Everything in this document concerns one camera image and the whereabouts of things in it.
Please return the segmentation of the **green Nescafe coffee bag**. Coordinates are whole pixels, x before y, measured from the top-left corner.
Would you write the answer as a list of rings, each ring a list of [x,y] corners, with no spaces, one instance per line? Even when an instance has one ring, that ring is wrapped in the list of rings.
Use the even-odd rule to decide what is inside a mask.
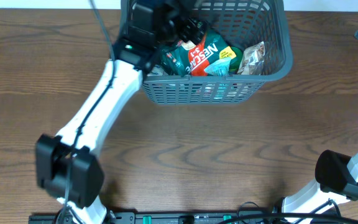
[[[205,68],[223,58],[232,60],[236,57],[236,53],[221,35],[210,29],[197,45],[191,41],[181,40],[174,49],[163,48],[160,53],[160,65],[169,75],[208,76]]]

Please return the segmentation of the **clear bag of tissue packs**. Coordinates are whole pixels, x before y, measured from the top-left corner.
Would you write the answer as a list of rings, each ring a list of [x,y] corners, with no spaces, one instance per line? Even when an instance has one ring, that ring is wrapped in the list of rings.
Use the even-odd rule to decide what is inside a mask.
[[[147,74],[148,77],[159,77],[165,75],[165,70],[160,65],[155,65],[154,68]]]

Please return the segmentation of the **light green tissue pack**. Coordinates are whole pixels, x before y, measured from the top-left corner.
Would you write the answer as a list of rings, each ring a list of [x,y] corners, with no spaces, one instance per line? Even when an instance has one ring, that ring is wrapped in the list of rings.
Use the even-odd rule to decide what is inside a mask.
[[[204,72],[208,75],[223,77],[229,75],[229,67],[230,67],[231,58],[221,58],[211,65],[208,65]]]

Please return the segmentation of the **beige cookie bag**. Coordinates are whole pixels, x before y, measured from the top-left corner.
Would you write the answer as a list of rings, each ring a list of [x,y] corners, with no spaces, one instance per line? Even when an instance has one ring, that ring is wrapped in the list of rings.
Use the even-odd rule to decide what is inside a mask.
[[[260,42],[248,47],[243,52],[243,57],[237,71],[238,75],[261,75],[264,67],[265,43]]]

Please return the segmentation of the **green lid jar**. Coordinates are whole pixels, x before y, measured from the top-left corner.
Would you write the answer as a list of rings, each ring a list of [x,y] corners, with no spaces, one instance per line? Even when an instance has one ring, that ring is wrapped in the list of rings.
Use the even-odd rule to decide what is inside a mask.
[[[243,51],[241,49],[238,49],[237,47],[231,47],[231,49],[236,56],[230,62],[229,72],[237,73],[243,58]]]

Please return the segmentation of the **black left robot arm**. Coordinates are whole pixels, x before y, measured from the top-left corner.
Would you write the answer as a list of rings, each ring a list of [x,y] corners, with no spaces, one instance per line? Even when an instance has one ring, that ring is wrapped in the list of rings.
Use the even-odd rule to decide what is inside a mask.
[[[76,115],[55,136],[35,144],[37,185],[63,205],[56,223],[103,223],[108,213],[99,193],[104,173],[99,155],[119,113],[140,90],[160,49],[177,40],[199,43],[204,32],[191,18],[199,1],[136,1],[99,82]]]

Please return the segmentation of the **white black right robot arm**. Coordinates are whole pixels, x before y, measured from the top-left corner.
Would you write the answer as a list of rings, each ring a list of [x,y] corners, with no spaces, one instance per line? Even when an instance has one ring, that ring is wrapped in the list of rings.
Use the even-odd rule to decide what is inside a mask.
[[[316,162],[314,179],[275,207],[274,223],[345,223],[338,205],[358,200],[358,153],[347,156],[325,150]]]

